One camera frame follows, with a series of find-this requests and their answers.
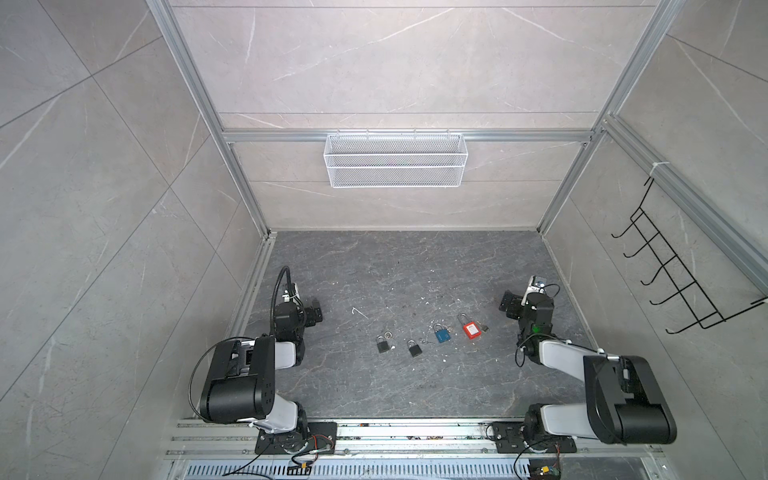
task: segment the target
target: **marble tile wall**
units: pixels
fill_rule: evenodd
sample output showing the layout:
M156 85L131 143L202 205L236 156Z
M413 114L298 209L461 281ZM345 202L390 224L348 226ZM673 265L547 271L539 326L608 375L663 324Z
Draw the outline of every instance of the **marble tile wall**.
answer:
M690 0L621 117L768 250L768 3Z
M620 116L686 179L719 207L752 241L768 249L768 4L751 0L689 0L631 92ZM607 154L621 157L609 146ZM572 197L612 257L622 246L603 240L614 228L614 214L602 207L632 192L636 169L605 159L591 162L592 173L579 180ZM600 187L596 184L601 178ZM658 223L666 228L689 268L715 303L731 314L760 293L663 194L653 197ZM660 294L640 289L648 269L617 267L639 300ZM702 313L701 295L687 296ZM768 356L760 346L768 337L768 312L743 316L677 336L662 326L683 326L690 318L680 302L652 307L644 300L654 328L691 392L745 478L768 475L768 408L764 372Z
M142 0L0 11L0 477L150 478L258 234Z
M655 2L175 5L225 127L544 128L591 127Z
M672 294L671 282L662 273L650 286L643 285L641 281L653 277L658 262L649 250L624 257L643 244L636 232L620 239L611 236L628 225L646 179L613 141L606 140L547 240L601 346L650 360L677 421L677 441L664 447L677 474L761 478L766 471L761 445L768 442L763 394L768 386L761 373L768 367L768 355L761 345L768 334L768 313L758 308L711 329L696 326L677 335L666 333L686 326L693 317L679 298L651 305L651 300ZM730 315L760 298L760 292L660 188L651 188L644 208L722 312ZM649 227L641 224L645 233ZM665 251L661 243L654 243L654 248ZM671 266L678 284L690 282L682 267ZM686 298L698 313L712 311L701 292L691 290Z
M577 142L472 142L457 188L333 189L323 144L260 142L235 150L275 229L533 230Z

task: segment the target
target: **dark gray marble floor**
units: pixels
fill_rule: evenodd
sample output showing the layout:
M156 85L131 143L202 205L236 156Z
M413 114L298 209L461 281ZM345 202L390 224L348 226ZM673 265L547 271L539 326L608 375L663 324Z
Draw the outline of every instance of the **dark gray marble floor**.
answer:
M498 311L504 290L521 292L530 275L560 283L536 232L279 233L248 335L269 330L282 265L325 317L306 331L303 364L276 376L278 393L309 416L514 416L535 402L584 399L564 373L515 365L517 322ZM554 332L587 343L568 295L554 303ZM459 313L490 330L469 340ZM452 339L437 344L434 323L452 326ZM395 349L379 354L376 337L387 331ZM406 342L422 338L434 343L412 358Z

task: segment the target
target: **metal grate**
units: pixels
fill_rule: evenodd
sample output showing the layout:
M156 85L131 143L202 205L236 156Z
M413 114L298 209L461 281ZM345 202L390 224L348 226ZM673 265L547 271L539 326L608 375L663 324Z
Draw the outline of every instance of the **metal grate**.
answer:
M244 465L247 461L206 460L190 463L184 480L212 480ZM383 458L321 459L311 471L310 478L517 478L512 469L513 461L508 458ZM305 478L308 472L296 470L289 472L287 460L257 460L243 470L238 478L262 478L247 473L268 475L275 480ZM529 478L527 458L520 458L517 463L518 474Z
M334 188L457 187L467 161L460 134L331 134L323 153Z

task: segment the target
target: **black padlock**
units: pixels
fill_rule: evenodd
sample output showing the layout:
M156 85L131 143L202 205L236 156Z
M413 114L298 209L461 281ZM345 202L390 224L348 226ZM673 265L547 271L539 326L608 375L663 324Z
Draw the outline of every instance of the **black padlock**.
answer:
M379 335L379 337L376 338L376 346L379 347L379 353L384 353L389 351L389 342L387 342L383 336Z
M409 340L408 341L408 345L409 345L408 346L408 351L411 353L411 356L419 356L419 355L421 355L423 353L422 352L422 347L420 347L419 344L416 343L414 340Z

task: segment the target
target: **red padlock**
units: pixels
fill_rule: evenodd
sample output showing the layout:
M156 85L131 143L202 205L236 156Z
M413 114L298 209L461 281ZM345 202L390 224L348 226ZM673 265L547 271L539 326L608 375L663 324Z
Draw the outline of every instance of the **red padlock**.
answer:
M458 315L458 320L459 322L464 324L462 328L464 329L464 333L467 334L470 340L476 339L482 333L480 331L480 325L469 320L469 317L466 315L466 313L460 313Z

